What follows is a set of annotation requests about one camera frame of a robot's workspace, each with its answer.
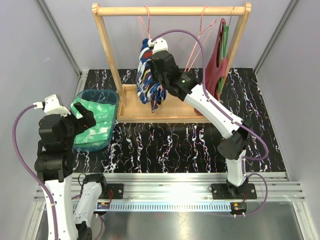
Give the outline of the green tie-dye trousers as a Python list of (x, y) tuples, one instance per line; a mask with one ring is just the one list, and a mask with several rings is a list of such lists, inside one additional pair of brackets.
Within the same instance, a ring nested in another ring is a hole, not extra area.
[(91, 111), (96, 124), (77, 135), (74, 145), (77, 147), (98, 147), (104, 145), (111, 135), (117, 105), (88, 101), (77, 96), (71, 104), (71, 110), (77, 119), (83, 116), (75, 108), (75, 103), (81, 103), (87, 110)]

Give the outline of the blue patterned trousers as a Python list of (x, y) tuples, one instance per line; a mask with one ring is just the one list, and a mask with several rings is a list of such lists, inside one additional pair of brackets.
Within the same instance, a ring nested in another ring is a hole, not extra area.
[(135, 83), (140, 101), (143, 104), (150, 103), (151, 112), (154, 113), (167, 98), (167, 91), (159, 82), (153, 79), (149, 63), (153, 50), (148, 46), (148, 40), (148, 38), (142, 40)]

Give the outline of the pink wire hanger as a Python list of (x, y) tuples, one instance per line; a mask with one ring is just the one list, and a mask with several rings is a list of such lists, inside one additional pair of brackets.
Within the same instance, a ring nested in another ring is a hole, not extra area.
[(151, 14), (150, 14), (149, 7), (147, 5), (145, 5), (144, 7), (147, 12), (147, 24), (144, 22), (141, 16), (138, 16), (137, 19), (138, 19), (138, 24), (139, 24), (142, 38), (143, 39), (148, 38), (150, 40), (152, 39), (151, 32), (150, 32)]
[[(208, 5), (205, 5), (202, 9), (202, 13), (201, 13), (201, 19), (200, 19), (200, 24), (199, 24), (199, 34), (198, 34), (198, 39), (200, 40), (201, 39), (201, 36), (203, 33), (205, 33), (207, 30), (209, 30), (207, 36), (205, 37), (204, 41), (202, 42), (203, 45), (205, 45), (205, 43), (207, 42), (209, 36), (211, 35), (211, 32), (213, 30), (213, 28), (215, 27), (216, 23), (217, 23), (217, 19), (213, 19), (212, 22), (207, 25), (206, 27), (203, 27), (203, 19), (204, 19), (204, 15), (205, 15), (205, 11), (206, 9), (208, 8), (209, 6)], [(190, 56), (189, 56), (189, 59), (187, 61), (187, 64), (186, 64), (186, 67), (185, 67), (185, 71), (189, 72), (191, 70), (191, 68), (193, 67), (195, 61), (197, 60), (201, 50), (199, 49), (198, 52), (196, 53), (196, 55), (194, 56), (193, 60), (192, 60), (192, 57), (195, 53), (195, 50), (196, 50), (196, 47), (198, 46), (198, 42), (195, 41), (195, 44), (193, 46), (193, 49), (190, 53)]]

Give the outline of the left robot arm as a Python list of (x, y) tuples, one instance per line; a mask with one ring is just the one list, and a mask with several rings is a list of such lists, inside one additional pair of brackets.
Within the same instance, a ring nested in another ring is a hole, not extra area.
[(74, 107), (82, 115), (77, 118), (64, 106), (44, 116), (38, 123), (40, 141), (34, 169), (45, 196), (48, 217), (48, 239), (91, 240), (91, 221), (98, 199), (108, 195), (109, 187), (102, 173), (85, 176), (76, 208), (72, 203), (72, 174), (77, 135), (96, 125), (94, 114), (80, 102)]

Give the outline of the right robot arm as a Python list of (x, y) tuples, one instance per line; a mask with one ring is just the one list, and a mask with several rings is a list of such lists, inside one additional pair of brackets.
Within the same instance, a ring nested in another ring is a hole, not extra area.
[(253, 123), (242, 120), (227, 110), (191, 73), (181, 72), (173, 55), (168, 51), (154, 53), (149, 64), (152, 77), (161, 83), (170, 95), (198, 110), (223, 137), (217, 149), (226, 160), (227, 180), (218, 187), (211, 187), (213, 197), (255, 199), (255, 188), (253, 184), (249, 184), (244, 162)]

